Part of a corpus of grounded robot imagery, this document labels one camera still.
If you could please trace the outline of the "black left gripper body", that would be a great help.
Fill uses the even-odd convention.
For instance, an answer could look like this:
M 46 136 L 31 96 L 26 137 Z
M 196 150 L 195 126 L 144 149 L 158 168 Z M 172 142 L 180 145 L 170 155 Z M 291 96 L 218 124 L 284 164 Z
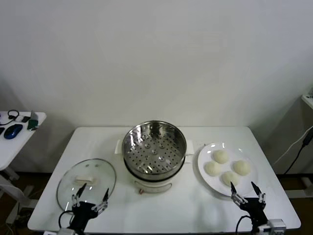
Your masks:
M 74 218 L 72 220 L 72 229 L 85 229 L 89 220 L 98 216 L 98 207 L 88 202 L 80 202 L 72 206 Z

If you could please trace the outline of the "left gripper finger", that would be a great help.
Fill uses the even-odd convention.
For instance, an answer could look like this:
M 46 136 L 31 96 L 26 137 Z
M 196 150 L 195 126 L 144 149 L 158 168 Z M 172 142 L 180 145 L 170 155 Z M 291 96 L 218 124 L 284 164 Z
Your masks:
M 108 207 L 108 198 L 109 198 L 109 188 L 107 189 L 102 202 L 96 206 L 93 206 L 91 210 L 96 213 L 102 213 Z
M 80 197 L 83 193 L 83 191 L 85 190 L 86 188 L 86 185 L 87 183 L 84 183 L 79 189 L 78 191 L 76 192 L 76 194 L 73 194 L 72 195 L 72 208 L 77 208 L 77 207 L 80 207 Z

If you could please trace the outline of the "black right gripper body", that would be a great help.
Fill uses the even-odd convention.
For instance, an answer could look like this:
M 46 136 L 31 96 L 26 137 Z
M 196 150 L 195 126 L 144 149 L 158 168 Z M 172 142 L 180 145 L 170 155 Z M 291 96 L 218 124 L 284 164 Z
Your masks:
M 248 197 L 245 199 L 246 202 L 241 203 L 239 208 L 249 214 L 252 226 L 259 227 L 261 225 L 267 224 L 268 219 L 264 213 L 266 203 L 260 202 L 259 198 Z

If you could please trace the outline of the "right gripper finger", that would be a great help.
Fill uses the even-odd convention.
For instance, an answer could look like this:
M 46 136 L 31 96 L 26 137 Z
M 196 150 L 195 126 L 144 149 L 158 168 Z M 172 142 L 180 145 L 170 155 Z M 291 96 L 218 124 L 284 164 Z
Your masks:
M 236 205 L 246 204 L 247 200 L 237 193 L 235 186 L 233 185 L 232 182 L 230 182 L 230 185 L 231 185 L 231 199 L 233 200 L 233 202 Z
M 257 195 L 256 198 L 252 198 L 252 202 L 265 205 L 266 204 L 266 194 L 262 193 L 260 188 L 254 182 L 251 182 L 251 184 L 252 184 L 252 187 L 253 187 L 256 195 Z

